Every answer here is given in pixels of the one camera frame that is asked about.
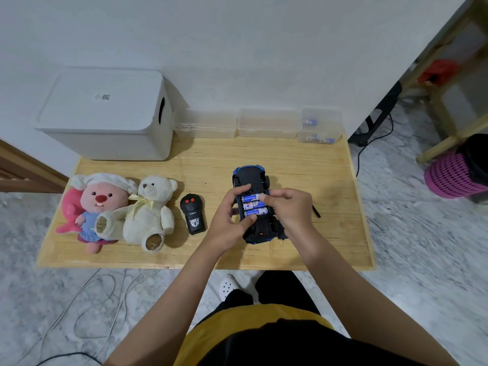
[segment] white storage box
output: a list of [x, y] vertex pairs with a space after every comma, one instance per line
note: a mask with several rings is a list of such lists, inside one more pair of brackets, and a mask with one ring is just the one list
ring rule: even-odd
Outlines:
[[35, 128], [89, 159], [164, 160], [171, 114], [159, 72], [69, 68]]
[[344, 134], [342, 114], [336, 108], [302, 107], [301, 130], [298, 140], [333, 144]]
[[237, 117], [239, 136], [293, 139], [298, 132], [295, 110], [243, 108]]
[[237, 115], [231, 111], [177, 109], [173, 129], [180, 137], [225, 138], [236, 136]]

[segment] wooden door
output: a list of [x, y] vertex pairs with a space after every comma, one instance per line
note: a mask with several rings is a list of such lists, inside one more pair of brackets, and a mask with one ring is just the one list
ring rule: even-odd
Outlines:
[[0, 191], [59, 193], [68, 178], [0, 140]]

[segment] blue toy car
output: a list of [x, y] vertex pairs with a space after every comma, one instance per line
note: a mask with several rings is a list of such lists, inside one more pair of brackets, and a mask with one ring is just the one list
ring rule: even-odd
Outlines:
[[236, 168], [232, 173], [234, 187], [251, 184], [251, 188], [236, 197], [240, 219], [255, 214], [258, 219], [244, 234], [244, 240], [249, 244], [258, 244], [278, 239], [286, 239], [284, 228], [274, 215], [274, 209], [259, 201], [259, 194], [269, 195], [269, 177], [260, 165], [246, 165]]

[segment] wooden tabletop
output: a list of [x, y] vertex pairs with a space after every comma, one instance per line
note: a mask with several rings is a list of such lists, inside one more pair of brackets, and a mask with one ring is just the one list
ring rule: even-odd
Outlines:
[[[266, 170], [271, 188], [291, 187], [308, 191], [321, 218], [313, 224], [357, 270], [375, 267], [374, 248], [361, 198], [356, 186], [349, 146], [344, 137], [334, 145], [302, 143], [289, 139], [246, 138], [191, 139], [173, 137], [165, 161], [106, 161], [80, 159], [75, 174], [115, 173], [139, 182], [147, 175], [178, 181], [178, 190], [168, 203], [175, 216], [175, 231], [156, 254], [124, 241], [104, 246], [98, 254], [85, 252], [76, 234], [59, 235], [64, 223], [58, 206], [42, 243], [38, 265], [49, 267], [181, 268], [200, 244], [204, 233], [189, 235], [179, 204], [188, 192], [204, 200], [209, 226], [222, 197], [232, 187], [232, 171], [259, 164]], [[224, 254], [221, 269], [306, 270], [290, 240], [274, 239], [257, 245], [244, 240]]]

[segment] teddy bear ribbon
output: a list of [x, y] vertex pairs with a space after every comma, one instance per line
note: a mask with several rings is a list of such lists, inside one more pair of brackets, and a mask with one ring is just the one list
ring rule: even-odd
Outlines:
[[129, 196], [129, 200], [136, 200], [137, 202], [134, 204], [134, 208], [130, 211], [128, 217], [133, 218], [134, 215], [137, 213], [137, 210], [140, 209], [143, 205], [147, 204], [152, 209], [154, 201], [146, 199], [142, 196], [132, 194]]

